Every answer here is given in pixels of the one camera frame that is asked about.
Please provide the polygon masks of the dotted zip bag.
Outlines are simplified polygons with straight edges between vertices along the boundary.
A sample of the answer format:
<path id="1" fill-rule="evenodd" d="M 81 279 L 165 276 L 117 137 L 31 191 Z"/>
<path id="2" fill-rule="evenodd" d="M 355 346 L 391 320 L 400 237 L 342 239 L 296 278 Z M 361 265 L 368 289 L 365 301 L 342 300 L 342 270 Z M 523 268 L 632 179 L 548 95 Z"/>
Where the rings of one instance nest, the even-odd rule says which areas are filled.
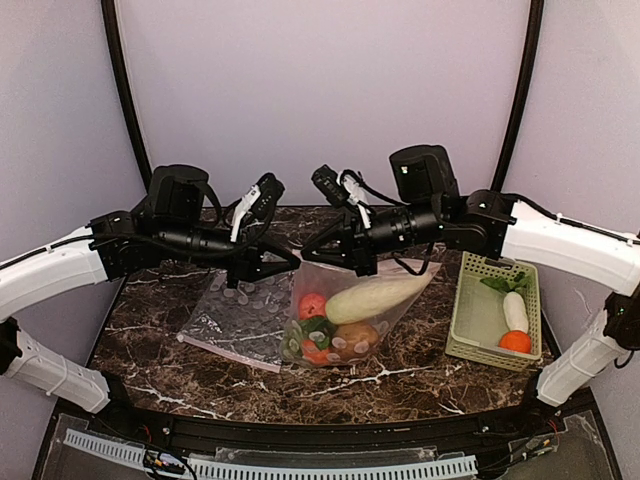
<path id="1" fill-rule="evenodd" d="M 439 262 L 385 259 L 372 276 L 301 263 L 295 272 L 281 358 L 305 368 L 357 364 L 379 349 L 441 268 Z"/>

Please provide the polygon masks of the brown potato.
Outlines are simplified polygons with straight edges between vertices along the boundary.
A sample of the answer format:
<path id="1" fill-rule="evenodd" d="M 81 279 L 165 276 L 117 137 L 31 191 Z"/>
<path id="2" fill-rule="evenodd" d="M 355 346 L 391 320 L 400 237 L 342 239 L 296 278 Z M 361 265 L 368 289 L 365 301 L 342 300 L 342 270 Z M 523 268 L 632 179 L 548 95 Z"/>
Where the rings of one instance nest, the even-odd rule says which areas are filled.
<path id="1" fill-rule="evenodd" d="M 330 343 L 330 351 L 341 361 L 364 358 L 379 343 L 380 334 L 366 322 L 340 325 Z"/>

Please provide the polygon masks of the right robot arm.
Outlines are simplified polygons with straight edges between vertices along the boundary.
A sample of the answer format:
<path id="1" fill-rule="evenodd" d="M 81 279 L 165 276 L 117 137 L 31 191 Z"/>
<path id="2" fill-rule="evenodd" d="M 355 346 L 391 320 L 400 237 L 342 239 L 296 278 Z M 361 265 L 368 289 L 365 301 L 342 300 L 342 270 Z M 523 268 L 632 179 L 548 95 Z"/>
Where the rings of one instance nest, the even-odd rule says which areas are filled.
<path id="1" fill-rule="evenodd" d="M 346 216 L 302 248 L 307 261 L 377 271 L 380 254 L 441 242 L 493 260 L 552 267 L 611 289 L 594 324 L 546 366 L 534 389 L 558 407 L 625 352 L 639 348 L 639 239 L 554 214 L 519 194 L 460 194 L 444 147 L 416 145 L 390 157 L 400 195 L 392 209 Z"/>

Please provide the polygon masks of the small red tomato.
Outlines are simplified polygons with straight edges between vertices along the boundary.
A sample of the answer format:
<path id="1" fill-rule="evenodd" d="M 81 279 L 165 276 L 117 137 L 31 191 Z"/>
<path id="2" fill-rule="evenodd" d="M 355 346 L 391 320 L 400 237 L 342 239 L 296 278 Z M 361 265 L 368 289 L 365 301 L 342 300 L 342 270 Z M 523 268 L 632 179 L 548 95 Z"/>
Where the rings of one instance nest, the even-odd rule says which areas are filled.
<path id="1" fill-rule="evenodd" d="M 308 320 L 326 316 L 326 298 L 319 293 L 308 293 L 298 303 L 298 318 Z"/>

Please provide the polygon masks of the green grape bunch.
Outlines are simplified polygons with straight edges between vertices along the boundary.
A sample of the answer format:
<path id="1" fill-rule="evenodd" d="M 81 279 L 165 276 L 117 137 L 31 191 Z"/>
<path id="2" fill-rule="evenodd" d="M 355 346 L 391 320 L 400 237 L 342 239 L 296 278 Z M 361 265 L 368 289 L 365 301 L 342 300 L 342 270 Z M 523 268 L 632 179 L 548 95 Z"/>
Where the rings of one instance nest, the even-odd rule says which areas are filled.
<path id="1" fill-rule="evenodd" d="M 284 339 L 281 345 L 281 353 L 285 360 L 294 361 L 302 359 L 302 342 L 304 338 L 301 326 L 296 321 L 292 321 L 285 329 Z"/>

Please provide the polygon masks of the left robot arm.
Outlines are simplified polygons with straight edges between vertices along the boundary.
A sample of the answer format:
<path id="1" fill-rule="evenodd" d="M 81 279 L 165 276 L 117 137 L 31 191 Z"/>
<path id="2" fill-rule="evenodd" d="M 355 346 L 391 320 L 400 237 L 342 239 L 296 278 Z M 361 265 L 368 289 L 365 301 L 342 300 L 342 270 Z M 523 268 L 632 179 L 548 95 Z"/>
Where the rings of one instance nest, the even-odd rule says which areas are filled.
<path id="1" fill-rule="evenodd" d="M 299 258 L 267 235 L 283 184 L 264 174 L 239 200 L 231 227 L 206 171 L 188 165 L 154 170 L 146 196 L 1 265 L 1 373 L 96 414 L 124 402 L 119 380 L 43 346 L 15 314 L 80 287 L 125 278 L 177 261 L 223 270 L 228 287 L 294 271 Z"/>

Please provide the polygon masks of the orange persimmon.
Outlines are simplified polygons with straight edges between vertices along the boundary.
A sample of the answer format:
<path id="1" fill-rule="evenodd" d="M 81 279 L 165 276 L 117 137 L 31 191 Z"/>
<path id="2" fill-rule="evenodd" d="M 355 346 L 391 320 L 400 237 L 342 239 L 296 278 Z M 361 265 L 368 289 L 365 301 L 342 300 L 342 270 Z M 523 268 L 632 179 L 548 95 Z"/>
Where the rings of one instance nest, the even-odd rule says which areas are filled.
<path id="1" fill-rule="evenodd" d="M 315 366 L 326 366 L 329 364 L 337 364 L 341 358 L 330 349 L 330 338 L 326 337 L 320 342 L 314 342 L 306 339 L 301 346 L 302 357 Z"/>

